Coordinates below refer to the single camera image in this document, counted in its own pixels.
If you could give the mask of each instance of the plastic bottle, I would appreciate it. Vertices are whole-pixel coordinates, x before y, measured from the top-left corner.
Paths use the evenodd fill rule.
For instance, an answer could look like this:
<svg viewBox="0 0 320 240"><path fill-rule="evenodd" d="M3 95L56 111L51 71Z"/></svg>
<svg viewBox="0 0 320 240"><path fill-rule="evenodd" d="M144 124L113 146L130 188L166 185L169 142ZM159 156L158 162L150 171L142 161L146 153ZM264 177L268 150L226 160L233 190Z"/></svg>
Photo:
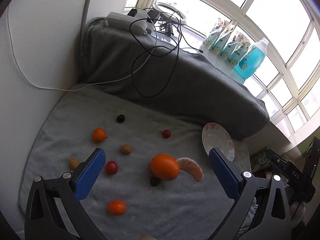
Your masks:
<svg viewBox="0 0 320 240"><path fill-rule="evenodd" d="M267 54L267 46L269 41L262 38L259 42L253 43L248 52L236 65L236 70L244 78L247 79L260 67Z"/></svg>

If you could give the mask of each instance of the red cherry tomato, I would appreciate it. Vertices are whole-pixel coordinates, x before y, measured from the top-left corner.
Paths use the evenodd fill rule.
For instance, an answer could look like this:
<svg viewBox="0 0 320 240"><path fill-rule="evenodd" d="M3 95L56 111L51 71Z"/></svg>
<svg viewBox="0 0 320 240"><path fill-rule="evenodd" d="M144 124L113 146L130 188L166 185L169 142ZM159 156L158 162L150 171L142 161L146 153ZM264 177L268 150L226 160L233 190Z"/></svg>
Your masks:
<svg viewBox="0 0 320 240"><path fill-rule="evenodd" d="M162 132L162 136L163 136L163 138L167 139L167 138L169 138L171 136L171 132L169 130L164 130Z"/></svg>
<svg viewBox="0 0 320 240"><path fill-rule="evenodd" d="M105 169L110 175L116 174L118 172L118 164L115 161L109 161L107 162Z"/></svg>

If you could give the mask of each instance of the plate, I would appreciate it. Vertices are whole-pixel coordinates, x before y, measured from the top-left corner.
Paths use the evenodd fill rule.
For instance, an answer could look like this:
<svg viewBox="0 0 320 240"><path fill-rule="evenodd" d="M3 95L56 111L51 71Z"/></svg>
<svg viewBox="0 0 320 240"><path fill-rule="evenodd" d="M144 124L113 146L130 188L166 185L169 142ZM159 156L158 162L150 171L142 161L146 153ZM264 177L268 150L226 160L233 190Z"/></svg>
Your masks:
<svg viewBox="0 0 320 240"><path fill-rule="evenodd" d="M235 157L235 147L228 132L215 122L207 123L202 129L202 143L207 155L218 147L229 161Z"/></svg>

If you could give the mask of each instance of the power strip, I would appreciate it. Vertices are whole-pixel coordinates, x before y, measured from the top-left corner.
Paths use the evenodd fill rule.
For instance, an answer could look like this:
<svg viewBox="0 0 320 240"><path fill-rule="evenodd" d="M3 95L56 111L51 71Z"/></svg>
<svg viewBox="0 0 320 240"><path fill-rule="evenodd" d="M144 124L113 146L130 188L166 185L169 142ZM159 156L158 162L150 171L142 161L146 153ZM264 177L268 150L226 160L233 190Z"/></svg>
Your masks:
<svg viewBox="0 0 320 240"><path fill-rule="evenodd" d="M138 18L116 12L109 13L106 19L109 26L126 31L129 31L129 26L131 23L133 23L136 20L139 20ZM147 34L147 20L141 20L132 24L131 31L132 33L138 35Z"/></svg>

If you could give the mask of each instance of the white window frame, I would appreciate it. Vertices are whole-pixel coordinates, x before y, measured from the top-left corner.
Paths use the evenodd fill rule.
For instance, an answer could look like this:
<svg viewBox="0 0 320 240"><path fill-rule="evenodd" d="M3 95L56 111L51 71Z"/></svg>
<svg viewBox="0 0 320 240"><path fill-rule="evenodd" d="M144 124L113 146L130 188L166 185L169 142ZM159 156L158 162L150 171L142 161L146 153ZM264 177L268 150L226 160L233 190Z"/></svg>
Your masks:
<svg viewBox="0 0 320 240"><path fill-rule="evenodd" d="M137 7L139 8L147 8L151 7L152 4L156 0L138 0ZM305 84L298 89L293 76L290 72L290 68L293 66L302 50L305 48L313 29L316 28L317 34L320 37L320 26L319 23L315 20L315 15L309 11L307 5L303 0L300 0L303 4L307 14L310 17L309 26L300 42L295 52L292 54L288 62L284 62L279 52L276 50L270 39L263 33L263 31L245 14L249 9L250 5L254 0L245 0L241 7L238 7L230 0L201 0L206 4L212 6L213 8L220 11L222 14L231 19L231 22L237 26L239 23L239 27L241 27L254 41L259 41L263 37L266 37L269 40L267 55L271 62L275 65L277 70L279 71L278 75L271 81L271 83L266 87L255 75L253 75L254 80L262 87L262 92L257 96L257 98L262 99L266 94L268 94L276 106L279 108L279 111L275 113L270 121L274 124L277 124L282 118L284 118L291 135L294 134L292 125L287 117L287 114L292 111L297 105L300 106L302 112L304 113L307 121L310 120L310 116L308 115L306 109L304 108L301 100L307 95L307 93L311 90L313 85L316 83L317 79L320 76L320 61L318 62L316 68L314 69L311 76L307 79ZM282 107L275 97L270 93L270 90L278 83L278 81L283 78L286 82L291 94L292 98Z"/></svg>

